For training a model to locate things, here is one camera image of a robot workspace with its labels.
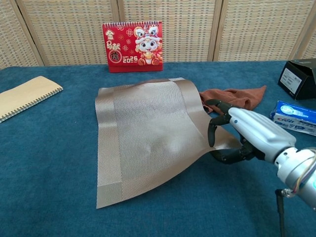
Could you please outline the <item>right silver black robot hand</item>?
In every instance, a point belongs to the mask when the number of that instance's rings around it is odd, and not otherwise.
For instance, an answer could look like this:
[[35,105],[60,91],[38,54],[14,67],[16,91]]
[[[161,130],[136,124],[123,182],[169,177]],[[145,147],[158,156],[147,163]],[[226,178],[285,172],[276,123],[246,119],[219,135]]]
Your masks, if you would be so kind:
[[240,135],[240,149],[231,153],[222,150],[211,152],[221,163],[233,164],[257,158],[274,164],[281,153],[295,147],[296,138],[262,114],[218,99],[210,99],[205,103],[223,112],[209,122],[207,135],[210,146],[215,145],[215,132],[219,126],[230,124]]

